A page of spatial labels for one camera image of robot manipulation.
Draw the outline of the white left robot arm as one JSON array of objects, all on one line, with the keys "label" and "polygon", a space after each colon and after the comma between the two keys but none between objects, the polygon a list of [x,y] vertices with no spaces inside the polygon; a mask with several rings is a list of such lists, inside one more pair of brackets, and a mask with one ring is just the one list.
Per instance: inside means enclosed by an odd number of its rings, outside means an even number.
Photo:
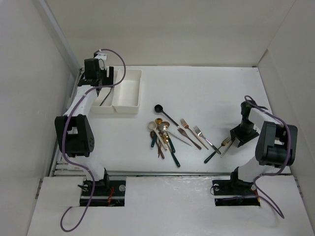
[{"label": "white left robot arm", "polygon": [[99,95],[100,86],[113,85],[114,67],[105,68],[102,59],[84,60],[84,73],[77,84],[76,95],[63,116],[55,118],[55,129],[61,152],[71,167],[83,170],[87,180],[82,189],[93,189],[99,195],[110,190],[107,171],[97,164],[90,154],[95,147],[95,139],[87,115]]}]

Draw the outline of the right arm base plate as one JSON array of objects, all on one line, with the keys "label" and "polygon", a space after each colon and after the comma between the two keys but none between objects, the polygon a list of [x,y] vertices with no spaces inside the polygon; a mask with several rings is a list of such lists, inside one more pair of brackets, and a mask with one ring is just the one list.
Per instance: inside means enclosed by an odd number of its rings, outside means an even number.
[{"label": "right arm base plate", "polygon": [[229,199],[238,196],[256,195],[256,190],[252,189],[252,182],[230,179],[214,179],[212,180],[212,185],[213,194],[215,196],[215,206],[217,207],[260,206],[260,202],[257,197],[245,197],[233,200]]}]

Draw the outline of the black round spoon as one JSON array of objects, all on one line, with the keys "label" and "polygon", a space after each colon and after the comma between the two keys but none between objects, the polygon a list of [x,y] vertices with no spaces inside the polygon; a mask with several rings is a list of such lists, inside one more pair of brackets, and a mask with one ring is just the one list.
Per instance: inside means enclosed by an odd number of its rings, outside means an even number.
[{"label": "black round spoon", "polygon": [[180,127],[179,124],[163,110],[163,107],[160,104],[156,104],[154,106],[154,111],[156,113],[164,114],[173,124],[175,124],[178,128]]}]

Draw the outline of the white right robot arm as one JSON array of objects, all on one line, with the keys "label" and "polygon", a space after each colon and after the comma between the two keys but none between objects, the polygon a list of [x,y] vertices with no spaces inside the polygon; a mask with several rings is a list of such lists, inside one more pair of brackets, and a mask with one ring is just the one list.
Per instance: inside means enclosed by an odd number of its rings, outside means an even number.
[{"label": "white right robot arm", "polygon": [[233,140],[243,146],[258,137],[254,157],[237,167],[230,175],[228,188],[233,194],[244,194],[253,186],[254,178],[266,172],[269,166],[282,171],[295,160],[298,128],[268,113],[256,102],[241,103],[241,123],[230,130]]}]

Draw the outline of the gold fork green handle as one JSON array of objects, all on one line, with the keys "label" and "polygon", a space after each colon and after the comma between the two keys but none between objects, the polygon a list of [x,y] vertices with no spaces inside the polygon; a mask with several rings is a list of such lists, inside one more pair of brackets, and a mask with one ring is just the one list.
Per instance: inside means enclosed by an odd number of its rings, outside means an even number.
[{"label": "gold fork green handle", "polygon": [[207,163],[215,156],[215,154],[219,152],[220,148],[221,148],[221,147],[224,147],[224,146],[226,146],[226,145],[228,145],[228,143],[229,143],[230,141],[231,141],[231,138],[230,138],[230,137],[225,138],[225,139],[221,142],[220,147],[219,147],[219,148],[216,148],[215,151],[214,151],[212,154],[210,154],[210,155],[204,160],[204,164],[207,164]]}]

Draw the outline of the copper fork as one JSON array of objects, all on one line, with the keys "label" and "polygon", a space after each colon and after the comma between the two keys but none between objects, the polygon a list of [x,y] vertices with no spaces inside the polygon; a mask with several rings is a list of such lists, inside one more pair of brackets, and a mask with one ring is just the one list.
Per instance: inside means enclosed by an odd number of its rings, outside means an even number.
[{"label": "copper fork", "polygon": [[188,140],[190,140],[199,150],[202,149],[201,146],[199,146],[196,142],[194,142],[194,141],[188,136],[188,134],[186,133],[185,130],[183,130],[182,128],[177,128],[177,130],[178,130],[183,136],[185,136]]}]

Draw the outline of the cream white spoon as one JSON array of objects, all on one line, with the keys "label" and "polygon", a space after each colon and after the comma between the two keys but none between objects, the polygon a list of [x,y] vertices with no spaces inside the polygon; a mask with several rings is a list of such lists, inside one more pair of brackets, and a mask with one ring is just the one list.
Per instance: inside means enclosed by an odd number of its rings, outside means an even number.
[{"label": "cream white spoon", "polygon": [[149,122],[149,124],[148,124],[148,128],[149,128],[150,130],[153,130],[153,131],[156,133],[157,138],[160,140],[160,142],[161,142],[162,146],[164,147],[164,149],[165,149],[165,150],[168,150],[167,144],[165,144],[165,143],[163,142],[161,136],[159,135],[159,132],[158,132],[158,130],[157,130],[157,124],[156,124],[154,121],[151,121],[151,122]]}]

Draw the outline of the silver spoon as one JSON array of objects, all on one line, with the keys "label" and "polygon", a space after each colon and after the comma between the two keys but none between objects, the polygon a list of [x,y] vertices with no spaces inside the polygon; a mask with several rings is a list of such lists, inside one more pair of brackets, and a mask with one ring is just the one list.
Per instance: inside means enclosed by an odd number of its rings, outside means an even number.
[{"label": "silver spoon", "polygon": [[179,136],[175,135],[174,133],[170,132],[170,131],[168,130],[168,127],[169,127],[169,125],[167,125],[166,123],[162,122],[162,123],[160,123],[160,124],[157,126],[157,129],[158,129],[158,131],[166,132],[166,133],[172,135],[173,137],[177,138],[178,140],[182,141],[183,143],[185,143],[185,144],[191,146],[190,143],[188,143],[188,142],[185,141],[184,139],[180,138]]}]

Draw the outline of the black fork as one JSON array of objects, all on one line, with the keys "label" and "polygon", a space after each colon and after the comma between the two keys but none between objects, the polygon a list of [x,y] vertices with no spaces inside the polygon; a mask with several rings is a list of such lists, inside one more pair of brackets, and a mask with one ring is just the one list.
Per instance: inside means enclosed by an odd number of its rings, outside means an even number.
[{"label": "black fork", "polygon": [[110,95],[111,91],[112,91],[112,88],[110,88],[110,90],[109,90],[108,94],[105,96],[105,98],[102,100],[102,102],[100,103],[100,105],[99,105],[99,106],[102,106],[102,105],[103,105],[103,103],[106,101],[106,99],[107,99],[107,98],[108,98],[108,96]]}]

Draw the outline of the silver fork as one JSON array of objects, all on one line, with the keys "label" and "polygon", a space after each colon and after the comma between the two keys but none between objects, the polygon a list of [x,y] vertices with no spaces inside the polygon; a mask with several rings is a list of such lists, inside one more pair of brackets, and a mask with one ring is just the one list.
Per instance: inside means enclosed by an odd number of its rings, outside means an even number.
[{"label": "silver fork", "polygon": [[204,135],[203,133],[201,132],[201,130],[197,127],[197,126],[194,126],[194,131],[197,133],[197,135],[201,138],[203,138],[212,148],[213,150],[217,150],[217,147],[214,146]]}]

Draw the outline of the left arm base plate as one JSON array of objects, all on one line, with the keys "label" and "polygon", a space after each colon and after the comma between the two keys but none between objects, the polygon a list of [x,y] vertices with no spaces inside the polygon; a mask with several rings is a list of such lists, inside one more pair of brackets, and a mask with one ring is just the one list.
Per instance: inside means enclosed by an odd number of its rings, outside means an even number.
[{"label": "left arm base plate", "polygon": [[[81,197],[79,204],[85,207],[88,204],[91,192],[92,182],[83,181],[78,185],[81,188]],[[125,206],[126,181],[110,180],[106,186],[96,182],[90,207],[124,207]]]}]

